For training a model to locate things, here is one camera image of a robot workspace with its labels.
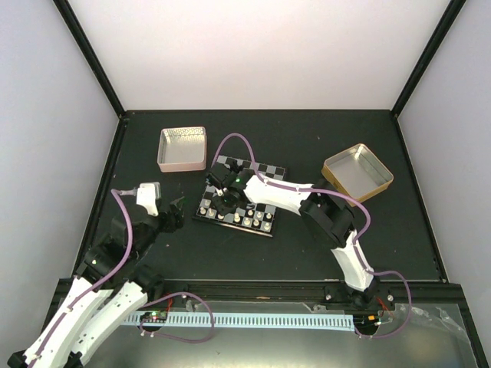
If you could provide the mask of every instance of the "purple cable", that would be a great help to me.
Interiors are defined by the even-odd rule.
[[[85,295],[87,295],[88,293],[90,293],[92,290],[97,289],[104,282],[106,282],[107,280],[109,280],[110,278],[112,278],[123,267],[123,265],[126,263],[127,259],[130,257],[131,247],[133,246],[133,229],[131,227],[130,215],[128,214],[128,211],[126,210],[126,207],[124,206],[124,203],[123,203],[123,201],[120,198],[120,191],[118,191],[116,189],[112,189],[110,192],[113,195],[114,199],[116,199],[117,204],[120,206],[121,211],[122,211],[123,216],[124,216],[124,219],[126,221],[126,225],[128,227],[128,243],[127,243],[126,251],[124,252],[123,257],[121,258],[120,263],[118,263],[117,266],[115,268],[113,268],[113,270],[111,272],[109,272],[106,276],[104,276],[98,282],[96,282],[91,287],[89,287],[82,294],[80,294],[79,296],[77,296],[67,306],[67,309],[69,309],[69,310],[72,309],[74,307],[74,305],[78,301],[80,301],[80,299],[83,298]],[[46,337],[44,338],[43,342],[41,343],[41,345],[39,345],[38,350],[36,350],[35,355],[37,357],[39,357],[41,355],[42,351],[44,350],[44,348],[48,344],[49,339],[51,339],[51,336],[53,336],[53,334],[56,331],[57,327],[60,325],[60,323],[63,321],[63,319],[65,318],[66,315],[67,315],[66,312],[60,314],[60,317],[58,317],[58,319],[53,323],[53,326],[51,326],[51,328],[48,331],[48,333],[46,334]],[[28,368],[32,368],[34,366],[34,364],[36,363],[37,360],[38,360],[38,358],[34,358],[33,360],[31,360],[31,362],[28,365]]]
[[[333,195],[333,196],[342,198],[346,201],[349,201],[351,203],[354,203],[364,213],[367,221],[365,222],[364,227],[353,238],[353,242],[356,242],[368,230],[368,227],[370,226],[370,223],[371,223],[370,213],[368,212],[367,208],[364,205],[362,205],[356,199],[351,198],[349,195],[345,195],[345,194],[342,194],[339,192],[334,192],[332,190],[327,190],[327,189],[314,189],[314,188],[298,188],[297,189],[295,187],[286,186],[286,185],[282,185],[282,184],[279,184],[276,182],[272,182],[268,178],[263,178],[258,171],[257,164],[255,162],[254,152],[252,151],[251,143],[249,143],[249,141],[242,134],[230,133],[228,136],[223,138],[222,142],[219,144],[218,148],[216,149],[216,153],[215,153],[215,156],[213,157],[212,164],[214,164],[216,162],[216,160],[218,159],[218,156],[220,154],[220,150],[222,149],[225,142],[227,140],[229,140],[230,138],[232,138],[233,136],[237,136],[238,138],[240,138],[245,143],[245,145],[247,146],[247,150],[249,151],[249,155],[251,156],[252,169],[254,170],[254,173],[259,178],[259,180],[261,180],[262,182],[265,182],[265,180],[266,180],[267,185],[274,186],[274,187],[280,188],[280,189],[290,190],[293,192],[299,191],[299,192],[324,193],[324,194],[328,194],[330,196]],[[368,336],[368,335],[363,335],[362,333],[360,333],[360,331],[358,331],[357,328],[355,328],[356,334],[358,334],[358,336],[360,336],[360,337],[373,338],[373,339],[384,339],[386,337],[392,337],[393,335],[401,332],[406,327],[406,325],[409,323],[410,312],[411,312],[412,306],[413,306],[413,300],[412,300],[411,290],[409,289],[409,284],[407,283],[407,280],[404,278],[404,276],[397,271],[373,272],[373,271],[368,270],[367,265],[361,259],[360,252],[358,251],[358,249],[356,247],[354,248],[354,251],[357,255],[359,262],[361,263],[361,266],[363,267],[363,269],[368,274],[372,274],[373,276],[387,276],[389,274],[394,274],[394,275],[398,276],[402,280],[402,282],[404,283],[404,287],[406,288],[406,292],[407,292],[407,301],[409,304],[409,311],[407,312],[407,316],[406,316],[406,319],[404,320],[404,322],[395,331],[390,332],[389,334],[387,333],[385,335],[372,337],[372,336]]]
[[[269,186],[274,186],[275,188],[280,188],[280,189],[290,190],[292,192],[297,192],[297,189],[295,187],[278,184],[276,182],[270,181],[268,178],[262,177],[261,173],[258,171],[257,163],[255,162],[254,152],[252,151],[251,143],[249,143],[247,138],[245,138],[240,133],[230,133],[228,136],[223,138],[222,142],[219,144],[218,148],[216,149],[216,153],[215,153],[215,156],[213,157],[212,165],[218,159],[218,156],[220,154],[220,150],[222,149],[225,142],[227,140],[229,140],[230,138],[232,138],[233,136],[237,136],[238,138],[240,138],[245,143],[245,145],[247,146],[247,150],[249,151],[249,155],[251,156],[252,169],[254,170],[254,173],[259,178],[259,180],[261,180],[262,182],[265,182],[265,180],[266,180],[267,184]],[[351,198],[349,195],[345,195],[345,194],[335,192],[332,190],[327,190],[327,189],[299,188],[298,191],[299,192],[324,193],[324,194],[328,194],[330,196],[333,195],[335,197],[342,198],[344,200],[347,200],[347,201],[355,204],[364,213],[365,218],[366,218],[366,222],[365,222],[364,227],[354,237],[353,242],[357,241],[370,227],[371,217],[370,217],[370,213],[368,212],[367,208],[364,205],[362,205],[359,201],[357,201],[356,199]]]
[[[156,301],[151,301],[150,303],[146,303],[145,305],[142,306],[142,308],[145,308],[145,307],[149,307],[151,305],[154,305],[154,304],[157,304],[157,303],[160,303],[161,301],[166,301],[167,299],[170,299],[172,297],[179,297],[181,295],[186,295],[187,297],[192,297],[194,299],[196,299],[198,302],[200,302],[202,305],[205,306],[206,310],[208,311],[208,314],[210,316],[210,320],[211,320],[211,329],[208,333],[208,335],[206,335],[203,339],[185,339],[184,337],[178,337],[178,336],[174,336],[174,335],[170,335],[168,333],[153,333],[153,335],[155,336],[158,336],[158,337],[166,337],[168,339],[172,339],[172,340],[175,340],[175,341],[180,341],[181,343],[204,343],[208,340],[210,340],[212,337],[213,337],[213,334],[214,334],[214,331],[215,331],[215,318],[213,317],[213,313],[212,313],[212,310],[210,309],[209,305],[203,300],[201,299],[200,297],[198,297],[197,295],[195,294],[191,294],[191,293],[187,293],[185,291],[181,291],[180,293],[173,293],[173,294],[169,294],[169,295],[166,295],[165,297],[162,297],[160,299],[157,299]],[[151,332],[148,332],[148,331],[145,331],[143,329],[143,323],[145,322],[146,320],[142,320],[140,322],[140,331],[142,332],[142,334],[152,334]]]

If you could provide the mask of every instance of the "purple wire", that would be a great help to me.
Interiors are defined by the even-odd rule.
[[[257,167],[257,163],[255,161],[254,152],[252,151],[251,143],[249,143],[249,141],[247,140],[247,138],[245,138],[240,133],[230,133],[228,136],[226,136],[225,138],[223,138],[222,142],[219,144],[218,148],[216,149],[216,153],[215,153],[215,156],[213,157],[212,165],[218,159],[218,156],[220,154],[220,150],[222,149],[222,147],[225,144],[225,142],[227,140],[229,140],[230,138],[232,138],[233,136],[237,136],[238,138],[240,138],[245,143],[245,145],[247,146],[247,150],[249,151],[249,155],[251,156],[251,163],[252,163],[251,166],[252,166],[252,169],[254,170],[254,173],[259,178],[259,180],[261,180],[262,182],[265,182],[265,180],[266,180],[269,186],[274,186],[275,188],[280,188],[280,189],[285,189],[285,190],[289,190],[289,191],[292,191],[292,192],[297,192],[297,188],[295,188],[295,187],[286,186],[286,185],[283,185],[283,184],[278,184],[276,182],[273,182],[273,181],[269,180],[268,178],[263,178],[262,177],[261,173],[258,171],[258,167]],[[368,228],[370,227],[371,217],[370,217],[370,213],[368,212],[367,208],[364,205],[362,205],[359,201],[357,201],[356,199],[351,198],[349,195],[345,195],[345,194],[342,194],[342,193],[339,193],[339,192],[335,192],[333,190],[315,189],[315,188],[299,188],[298,191],[299,192],[324,193],[324,194],[328,194],[330,196],[333,195],[335,197],[339,197],[339,198],[345,199],[345,200],[347,200],[347,201],[355,204],[364,213],[365,218],[366,218],[366,222],[365,222],[364,227],[354,237],[353,242],[357,241],[368,230]]]
[[[113,195],[114,199],[116,199],[117,204],[120,206],[121,211],[122,211],[123,216],[124,216],[124,219],[126,221],[126,225],[128,227],[128,243],[127,243],[126,251],[124,252],[123,257],[121,258],[120,263],[118,263],[117,266],[115,268],[113,268],[113,270],[111,272],[109,272],[106,276],[104,276],[98,282],[96,282],[91,287],[89,287],[82,294],[78,295],[67,306],[67,309],[69,309],[69,310],[71,310],[74,307],[74,305],[78,301],[80,301],[80,299],[82,299],[85,295],[87,295],[88,293],[90,293],[92,290],[97,289],[104,282],[106,282],[107,280],[109,280],[110,278],[112,278],[123,267],[123,265],[126,263],[127,259],[130,257],[131,247],[133,246],[133,229],[131,227],[130,214],[126,210],[126,207],[125,207],[123,201],[120,198],[120,191],[118,191],[116,189],[112,189],[110,192]],[[41,355],[42,351],[44,350],[44,348],[48,344],[49,339],[51,339],[51,336],[53,336],[53,334],[56,331],[57,327],[60,325],[60,323],[63,321],[63,319],[65,318],[66,315],[67,315],[66,312],[60,314],[60,317],[58,317],[58,319],[53,323],[53,326],[51,326],[50,330],[46,334],[46,337],[44,338],[44,340],[42,341],[42,343],[39,345],[38,350],[36,350],[35,355],[37,357],[39,357]],[[31,360],[31,362],[28,365],[28,368],[32,368],[34,366],[34,364],[36,363],[37,360],[38,360],[37,358],[34,358],[33,360]]]
[[[274,186],[276,188],[290,190],[292,192],[299,191],[299,192],[324,193],[324,194],[328,194],[330,196],[333,195],[333,196],[336,196],[336,197],[345,199],[345,200],[347,200],[347,201],[355,204],[364,213],[365,218],[367,219],[367,221],[365,222],[364,227],[353,238],[353,242],[356,242],[368,230],[368,227],[371,224],[370,213],[368,212],[367,208],[364,205],[362,205],[356,199],[351,198],[349,195],[345,195],[345,194],[342,194],[342,193],[339,193],[339,192],[334,192],[332,190],[327,190],[327,189],[315,189],[315,188],[298,188],[297,189],[295,187],[291,187],[291,186],[287,186],[287,185],[284,185],[284,184],[279,184],[279,183],[276,183],[276,182],[272,182],[272,181],[268,180],[268,178],[263,178],[261,176],[261,174],[259,173],[259,171],[258,171],[257,164],[255,162],[254,152],[252,151],[251,143],[249,143],[249,141],[247,140],[247,138],[245,138],[240,133],[230,133],[228,136],[226,136],[225,138],[223,138],[222,142],[219,144],[218,148],[216,149],[216,153],[215,153],[215,156],[213,157],[212,164],[214,164],[216,162],[216,160],[218,159],[218,156],[220,154],[220,150],[222,149],[222,147],[225,144],[225,142],[227,140],[229,140],[230,138],[232,138],[233,136],[237,136],[238,138],[240,138],[245,143],[245,145],[247,146],[247,150],[249,151],[249,155],[251,156],[251,163],[252,163],[251,166],[252,166],[252,169],[254,170],[254,173],[259,178],[259,180],[261,180],[262,182],[265,182],[265,180],[266,180],[267,181],[267,185],[269,185],[269,186]],[[409,304],[409,311],[407,312],[407,316],[406,316],[406,319],[404,320],[404,322],[396,330],[394,330],[393,332],[387,333],[385,335],[381,335],[381,336],[368,336],[368,335],[363,335],[362,333],[360,333],[360,331],[358,331],[357,328],[355,328],[356,334],[358,334],[358,336],[360,336],[360,337],[373,338],[373,339],[384,339],[384,338],[387,338],[387,337],[392,337],[393,335],[398,334],[399,332],[401,332],[406,327],[406,325],[409,323],[410,313],[411,313],[412,306],[413,306],[413,298],[412,298],[412,295],[411,295],[411,290],[409,289],[409,284],[407,283],[407,280],[404,278],[404,276],[402,274],[400,274],[399,272],[397,272],[397,271],[373,272],[373,271],[368,270],[367,265],[363,262],[363,259],[360,256],[360,252],[358,251],[358,249],[356,247],[354,247],[354,251],[355,251],[355,253],[357,255],[357,258],[358,258],[359,262],[361,263],[361,266],[364,268],[364,270],[368,274],[372,274],[373,276],[387,276],[389,274],[394,274],[394,275],[398,276],[402,280],[402,282],[404,283],[404,287],[406,288],[406,292],[407,292],[407,301],[408,301],[408,304]]]
[[[196,339],[196,340],[194,340],[194,339],[185,339],[184,337],[178,337],[178,336],[170,335],[168,333],[155,333],[154,332],[153,335],[158,336],[158,337],[166,337],[166,338],[171,339],[171,340],[180,341],[181,343],[204,343],[204,342],[210,340],[213,337],[213,334],[215,332],[215,318],[213,317],[213,313],[212,313],[212,310],[209,307],[209,305],[202,298],[198,297],[195,294],[188,293],[188,292],[185,292],[185,291],[181,291],[179,293],[169,294],[169,295],[166,295],[165,297],[162,297],[160,299],[157,299],[156,301],[151,301],[150,303],[146,303],[145,305],[142,306],[142,308],[149,307],[151,305],[160,303],[161,301],[166,301],[167,299],[170,299],[172,297],[179,297],[179,296],[182,296],[182,295],[186,295],[187,297],[192,297],[192,298],[196,299],[198,302],[200,302],[202,305],[205,306],[205,308],[208,311],[208,314],[210,316],[210,320],[211,320],[211,324],[212,324],[208,335],[206,335],[202,339]],[[146,320],[142,320],[140,322],[140,326],[139,326],[140,331],[142,332],[142,334],[144,334],[144,333],[145,334],[152,334],[151,332],[145,331],[143,329],[143,323],[145,321]]]

